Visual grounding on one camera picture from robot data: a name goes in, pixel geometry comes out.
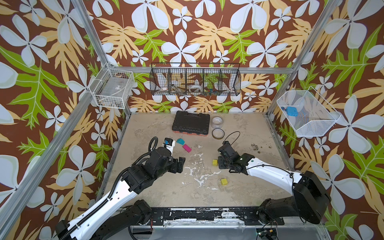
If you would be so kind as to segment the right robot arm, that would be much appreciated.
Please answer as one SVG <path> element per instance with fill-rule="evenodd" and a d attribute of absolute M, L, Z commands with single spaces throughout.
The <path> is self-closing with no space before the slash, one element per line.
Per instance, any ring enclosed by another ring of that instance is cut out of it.
<path fill-rule="evenodd" d="M 282 199 L 266 199 L 257 208 L 257 220 L 263 224 L 284 217 L 298 217 L 304 222 L 320 224 L 331 197 L 312 172 L 298 173 L 268 164 L 253 155 L 239 155 L 228 141 L 218 149 L 220 169 L 265 180 L 290 194 Z"/>

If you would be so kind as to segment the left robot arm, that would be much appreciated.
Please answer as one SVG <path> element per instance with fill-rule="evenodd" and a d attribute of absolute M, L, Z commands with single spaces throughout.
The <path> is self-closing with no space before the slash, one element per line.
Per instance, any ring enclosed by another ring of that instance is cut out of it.
<path fill-rule="evenodd" d="M 167 148 L 159 147 L 146 156 L 146 159 L 124 169 L 111 190 L 85 213 L 69 222 L 59 222 L 57 237 L 60 240 L 89 240 L 120 207 L 152 186 L 162 175 L 183 172 L 186 158 L 174 158 Z"/>

